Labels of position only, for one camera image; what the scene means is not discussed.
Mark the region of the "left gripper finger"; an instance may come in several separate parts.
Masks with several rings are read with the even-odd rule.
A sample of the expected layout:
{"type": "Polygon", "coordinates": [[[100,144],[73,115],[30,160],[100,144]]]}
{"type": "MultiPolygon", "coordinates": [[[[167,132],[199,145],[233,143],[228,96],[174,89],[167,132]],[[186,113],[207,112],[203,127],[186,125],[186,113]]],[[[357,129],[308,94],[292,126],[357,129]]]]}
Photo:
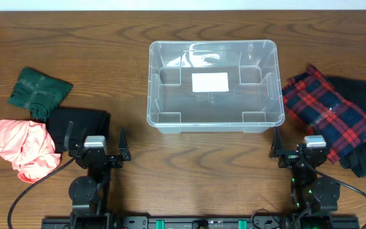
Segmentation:
{"type": "Polygon", "coordinates": [[[127,141],[126,141],[124,128],[121,128],[121,131],[120,131],[118,149],[119,149],[119,152],[122,155],[128,155],[129,154],[129,147],[128,147],[128,144],[127,144],[127,141]]]}
{"type": "Polygon", "coordinates": [[[67,126],[67,130],[65,132],[65,136],[64,136],[64,148],[66,150],[70,149],[70,138],[71,138],[71,134],[72,134],[73,125],[74,125],[74,122],[73,121],[69,121],[68,126],[67,126]]]}

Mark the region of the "black cloth with tape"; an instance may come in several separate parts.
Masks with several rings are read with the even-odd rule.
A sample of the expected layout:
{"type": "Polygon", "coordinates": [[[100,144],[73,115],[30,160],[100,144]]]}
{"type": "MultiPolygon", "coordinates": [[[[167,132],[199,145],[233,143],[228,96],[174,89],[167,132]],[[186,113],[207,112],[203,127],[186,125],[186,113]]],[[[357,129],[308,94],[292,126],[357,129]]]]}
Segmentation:
{"type": "Polygon", "coordinates": [[[57,108],[51,112],[46,121],[46,128],[55,143],[55,151],[63,153],[64,136],[69,121],[73,121],[70,138],[70,150],[76,148],[77,143],[82,143],[86,136],[108,136],[111,114],[107,111],[82,108],[57,108]]]}

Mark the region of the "pink cloth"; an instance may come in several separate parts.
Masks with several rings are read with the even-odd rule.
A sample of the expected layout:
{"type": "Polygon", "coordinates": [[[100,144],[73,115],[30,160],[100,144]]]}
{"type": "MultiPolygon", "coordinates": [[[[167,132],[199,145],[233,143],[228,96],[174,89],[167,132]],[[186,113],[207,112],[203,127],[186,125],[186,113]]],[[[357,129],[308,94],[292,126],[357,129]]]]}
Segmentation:
{"type": "Polygon", "coordinates": [[[0,120],[0,157],[11,162],[21,181],[33,184],[59,166],[61,155],[44,123],[0,120]]]}

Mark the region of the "dark green cloth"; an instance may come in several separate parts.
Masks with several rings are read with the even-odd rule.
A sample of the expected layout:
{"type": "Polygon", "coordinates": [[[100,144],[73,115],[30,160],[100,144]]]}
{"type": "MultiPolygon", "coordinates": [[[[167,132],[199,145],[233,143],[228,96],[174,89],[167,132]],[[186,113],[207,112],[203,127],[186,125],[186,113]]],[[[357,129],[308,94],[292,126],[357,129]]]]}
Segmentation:
{"type": "Polygon", "coordinates": [[[45,122],[62,103],[73,84],[24,67],[13,87],[8,103],[26,109],[33,119],[45,122]]]}

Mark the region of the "red navy plaid cloth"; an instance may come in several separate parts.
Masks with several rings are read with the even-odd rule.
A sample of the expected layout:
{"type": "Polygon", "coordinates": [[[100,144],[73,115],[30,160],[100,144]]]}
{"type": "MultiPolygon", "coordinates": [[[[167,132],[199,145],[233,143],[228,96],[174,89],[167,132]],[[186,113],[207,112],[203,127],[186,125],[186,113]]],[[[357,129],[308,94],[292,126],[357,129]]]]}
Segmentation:
{"type": "Polygon", "coordinates": [[[336,92],[315,66],[289,78],[282,96],[286,112],[305,125],[308,134],[323,136],[332,163],[366,143],[366,113],[336,92]]]}

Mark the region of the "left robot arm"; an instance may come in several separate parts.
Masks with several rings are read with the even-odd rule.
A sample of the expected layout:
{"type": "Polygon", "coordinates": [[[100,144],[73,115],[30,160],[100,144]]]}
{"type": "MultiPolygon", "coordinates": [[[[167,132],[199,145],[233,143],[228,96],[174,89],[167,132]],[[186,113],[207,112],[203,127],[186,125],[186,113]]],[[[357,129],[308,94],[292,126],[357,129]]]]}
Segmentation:
{"type": "Polygon", "coordinates": [[[114,229],[121,228],[117,216],[107,210],[107,199],[111,183],[111,171],[123,167],[131,160],[130,150],[122,130],[119,136],[117,155],[107,154],[106,138],[81,132],[81,142],[69,151],[69,156],[87,175],[77,177],[69,187],[72,212],[65,229],[114,229]]]}

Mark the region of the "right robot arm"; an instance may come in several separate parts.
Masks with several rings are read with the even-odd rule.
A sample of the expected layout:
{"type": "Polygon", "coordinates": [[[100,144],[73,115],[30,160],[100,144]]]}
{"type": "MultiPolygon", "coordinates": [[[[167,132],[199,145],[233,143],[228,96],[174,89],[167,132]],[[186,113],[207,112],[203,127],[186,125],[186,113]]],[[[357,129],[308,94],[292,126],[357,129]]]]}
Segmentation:
{"type": "Polygon", "coordinates": [[[315,169],[327,160],[329,149],[320,135],[304,138],[295,150],[283,149],[279,128],[274,128],[269,152],[278,159],[279,168],[292,173],[291,200],[297,211],[278,222],[280,228],[334,228],[332,213],[338,210],[340,185],[333,179],[319,176],[315,169]]]}

